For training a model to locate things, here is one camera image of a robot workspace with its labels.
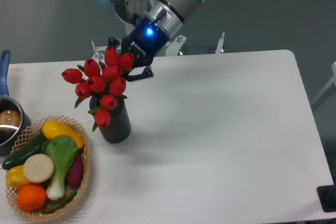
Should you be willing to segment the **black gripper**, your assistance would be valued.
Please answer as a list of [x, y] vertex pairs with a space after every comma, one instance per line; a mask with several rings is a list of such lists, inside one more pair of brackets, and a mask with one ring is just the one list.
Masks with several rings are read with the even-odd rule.
[[[145, 17], [136, 26], [136, 28], [126, 37], [122, 39], [121, 54], [132, 53], [134, 55], [134, 62], [132, 68], [144, 67], [143, 71], [138, 74], [126, 75], [128, 82], [135, 82], [154, 77], [151, 66], [154, 56], [167, 43], [169, 37], [157, 24], [157, 20], [150, 20]], [[115, 53], [120, 55], [117, 50], [120, 42], [114, 38], [109, 37], [107, 46], [107, 55]]]

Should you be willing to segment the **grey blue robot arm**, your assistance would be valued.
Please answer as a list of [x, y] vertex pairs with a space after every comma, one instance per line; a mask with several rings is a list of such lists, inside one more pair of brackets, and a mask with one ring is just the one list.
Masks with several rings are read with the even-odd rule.
[[127, 81], [153, 77], [151, 64], [166, 44], [175, 38], [188, 17], [206, 0], [95, 0], [101, 6], [115, 6], [124, 23], [133, 26], [121, 41], [121, 53], [134, 54], [131, 69], [143, 67], [140, 74], [125, 73]]

